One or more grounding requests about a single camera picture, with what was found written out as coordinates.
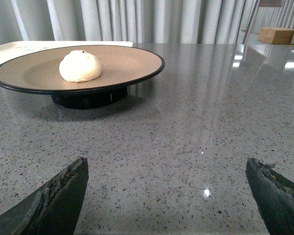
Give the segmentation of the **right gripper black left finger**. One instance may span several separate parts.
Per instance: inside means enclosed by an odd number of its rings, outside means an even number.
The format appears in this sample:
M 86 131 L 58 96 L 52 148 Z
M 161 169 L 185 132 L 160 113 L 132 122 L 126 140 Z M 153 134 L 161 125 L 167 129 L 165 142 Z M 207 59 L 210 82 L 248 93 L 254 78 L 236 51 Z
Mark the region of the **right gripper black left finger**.
M 78 158 L 0 215 L 0 235 L 72 235 L 83 205 L 88 162 Z

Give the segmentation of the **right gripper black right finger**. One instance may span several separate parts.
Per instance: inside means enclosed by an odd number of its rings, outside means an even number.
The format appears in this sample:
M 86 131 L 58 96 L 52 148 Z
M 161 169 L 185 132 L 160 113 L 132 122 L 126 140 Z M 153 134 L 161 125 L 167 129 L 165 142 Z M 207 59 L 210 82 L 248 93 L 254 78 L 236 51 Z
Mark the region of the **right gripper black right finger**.
M 294 183 L 273 167 L 249 158 L 246 177 L 268 232 L 271 235 L 294 235 Z

